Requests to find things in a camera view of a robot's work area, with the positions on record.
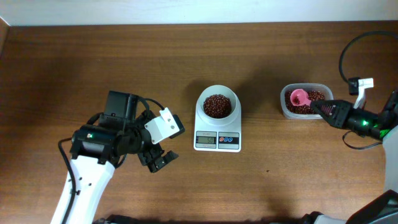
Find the green light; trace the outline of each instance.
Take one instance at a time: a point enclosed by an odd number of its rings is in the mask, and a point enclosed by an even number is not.
[[[380,138],[383,138],[391,129],[380,130]]]

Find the white wall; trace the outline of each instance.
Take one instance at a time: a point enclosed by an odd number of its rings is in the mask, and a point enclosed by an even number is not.
[[[398,0],[0,0],[11,26],[397,20]]]

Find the white bracket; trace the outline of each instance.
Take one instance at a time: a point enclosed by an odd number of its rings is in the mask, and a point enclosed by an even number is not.
[[[358,80],[358,97],[354,104],[354,109],[363,108],[366,101],[365,89],[373,88],[373,78],[364,78]]]
[[[159,111],[160,116],[145,124],[146,130],[150,133],[152,143],[157,144],[161,140],[172,136],[180,131],[173,115],[168,108]]]

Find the wire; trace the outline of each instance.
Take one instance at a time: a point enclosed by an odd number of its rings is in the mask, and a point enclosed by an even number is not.
[[[145,109],[147,110],[147,112],[149,113],[149,105],[146,102],[146,100],[144,98],[142,98],[141,96],[138,96],[138,100],[145,106]]]
[[[150,98],[145,98],[144,100],[151,101],[151,102],[155,103],[157,106],[159,106],[162,110],[164,110],[164,107],[158,101],[150,99]]]
[[[373,143],[373,144],[368,145],[368,146],[355,147],[355,146],[349,145],[349,144],[345,141],[345,139],[346,139],[348,133],[352,133],[352,131],[347,131],[347,132],[343,135],[343,142],[344,142],[344,144],[346,144],[346,146],[348,146],[348,147],[350,147],[350,148],[352,148],[352,149],[356,149],[356,150],[371,149],[371,148],[373,148],[374,146],[378,146],[378,145],[380,145],[380,144],[383,144],[382,142],[376,142],[376,143]]]
[[[345,56],[345,54],[346,54],[346,51],[347,51],[357,40],[362,39],[363,37],[370,36],[370,35],[388,35],[388,36],[394,37],[395,39],[398,39],[398,34],[393,33],[393,32],[389,32],[389,31],[382,31],[382,30],[380,30],[380,31],[366,32],[366,33],[364,33],[364,34],[361,34],[361,35],[355,37],[352,41],[350,41],[350,42],[347,44],[347,46],[343,49],[343,51],[341,52],[340,59],[339,59],[339,62],[338,62],[338,70],[339,70],[339,72],[340,72],[340,75],[341,75],[341,77],[343,78],[344,82],[348,83],[349,85],[354,85],[354,83],[349,82],[349,81],[347,80],[347,78],[345,77],[344,72],[343,72],[343,59],[344,59],[344,56]]]
[[[67,141],[71,141],[71,140],[72,140],[72,138],[67,138],[67,139],[62,139],[62,140],[60,140],[58,142],[58,148],[59,148],[59,150],[61,152],[63,160],[65,161],[65,164],[67,165],[68,172],[69,172],[69,175],[70,175],[70,179],[72,180],[72,191],[70,192],[71,196],[70,196],[70,200],[69,200],[67,211],[65,212],[65,216],[63,217],[63,220],[62,220],[62,224],[66,224],[66,222],[68,221],[69,213],[70,213],[70,210],[72,209],[73,201],[75,200],[75,194],[76,194],[75,175],[73,174],[73,170],[72,170],[72,167],[70,166],[70,163],[69,163],[69,160],[67,158],[67,155],[65,154],[65,151],[62,148],[62,143],[63,142],[67,142]]]
[[[120,161],[120,162],[116,165],[115,169],[117,169],[117,168],[119,168],[121,165],[123,165],[123,164],[124,164],[124,161],[126,160],[126,158],[127,158],[127,154],[125,154],[125,155],[123,156],[122,161]]]
[[[94,114],[94,115],[87,121],[87,124],[94,124],[95,121],[97,121],[97,120],[100,118],[100,116],[101,116],[102,114],[104,114],[104,113],[100,112],[100,113]]]

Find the measuring scoop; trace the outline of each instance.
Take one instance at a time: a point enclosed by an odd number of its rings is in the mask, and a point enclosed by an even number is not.
[[[294,98],[297,97],[298,103],[294,102]],[[311,100],[308,99],[308,93],[303,89],[294,90],[290,96],[290,102],[292,102],[293,106],[310,106]]]

